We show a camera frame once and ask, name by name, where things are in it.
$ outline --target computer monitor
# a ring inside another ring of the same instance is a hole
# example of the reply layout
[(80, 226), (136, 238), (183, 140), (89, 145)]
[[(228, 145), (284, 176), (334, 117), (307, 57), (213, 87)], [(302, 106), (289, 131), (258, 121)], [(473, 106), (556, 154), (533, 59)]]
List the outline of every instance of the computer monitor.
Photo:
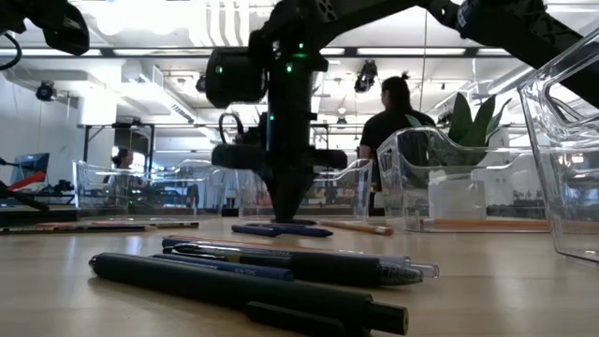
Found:
[(29, 178), (40, 171), (47, 175), (49, 161), (50, 154), (17, 155), (15, 157), (14, 163), (19, 166), (13, 168), (12, 176), (10, 177), (10, 183), (16, 183), (25, 178)]

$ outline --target long dark hair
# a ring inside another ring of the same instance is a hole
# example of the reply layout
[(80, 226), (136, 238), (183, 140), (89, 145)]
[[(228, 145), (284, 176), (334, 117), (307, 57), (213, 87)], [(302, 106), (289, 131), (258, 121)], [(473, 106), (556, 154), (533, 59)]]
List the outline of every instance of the long dark hair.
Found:
[(129, 149), (119, 148), (119, 153), (112, 157), (112, 163), (114, 163), (115, 167), (121, 167), (123, 164), (123, 159), (129, 154), (129, 151)]
[(391, 106), (395, 109), (411, 110), (410, 103), (410, 88), (408, 82), (410, 77), (407, 72), (403, 72), (402, 76), (394, 76), (383, 81), (381, 85), (383, 93), (389, 91), (389, 100)]

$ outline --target transparent plastic container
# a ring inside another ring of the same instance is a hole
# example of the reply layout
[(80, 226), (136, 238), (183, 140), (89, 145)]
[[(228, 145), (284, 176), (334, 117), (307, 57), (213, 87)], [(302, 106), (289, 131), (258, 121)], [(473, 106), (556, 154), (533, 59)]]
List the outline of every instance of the transparent plastic container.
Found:
[[(368, 217), (373, 162), (357, 160), (346, 169), (321, 172), (300, 204), (296, 218), (364, 221)], [(241, 220), (274, 218), (266, 185), (249, 170), (238, 171)]]
[(411, 231), (548, 231), (533, 153), (466, 148), (433, 127), (378, 149), (387, 224)]
[(599, 29), (519, 87), (558, 253), (599, 262), (599, 110), (562, 81), (587, 75), (599, 97)]
[(184, 160), (152, 174), (75, 162), (81, 220), (137, 221), (220, 218), (225, 172), (208, 161)]

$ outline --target white wall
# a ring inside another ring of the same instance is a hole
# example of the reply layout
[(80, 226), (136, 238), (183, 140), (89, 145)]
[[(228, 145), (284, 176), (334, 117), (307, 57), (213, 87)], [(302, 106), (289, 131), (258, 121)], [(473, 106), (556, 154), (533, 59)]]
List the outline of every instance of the white wall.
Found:
[[(42, 103), (29, 89), (0, 75), (0, 157), (12, 162), (16, 155), (50, 153), (51, 184), (72, 182), (72, 161), (83, 158), (83, 130), (79, 112), (60, 102)], [(0, 179), (9, 184), (12, 168), (0, 167)]]

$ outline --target wooden table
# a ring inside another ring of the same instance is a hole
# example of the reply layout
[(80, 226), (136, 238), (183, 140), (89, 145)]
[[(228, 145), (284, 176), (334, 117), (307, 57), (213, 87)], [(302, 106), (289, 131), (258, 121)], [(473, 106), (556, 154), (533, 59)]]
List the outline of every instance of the wooden table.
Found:
[[(442, 277), (367, 290), (409, 308), (409, 336), (599, 336), (599, 273), (557, 255), (548, 234), (396, 234), (334, 229), (329, 239), (278, 242), (409, 254), (435, 262)], [(139, 234), (0, 237), (3, 337), (296, 336), (250, 322), (243, 313), (94, 278), (101, 252), (149, 255), (171, 233), (266, 242), (228, 226)], [(390, 336), (374, 332), (373, 336)]]

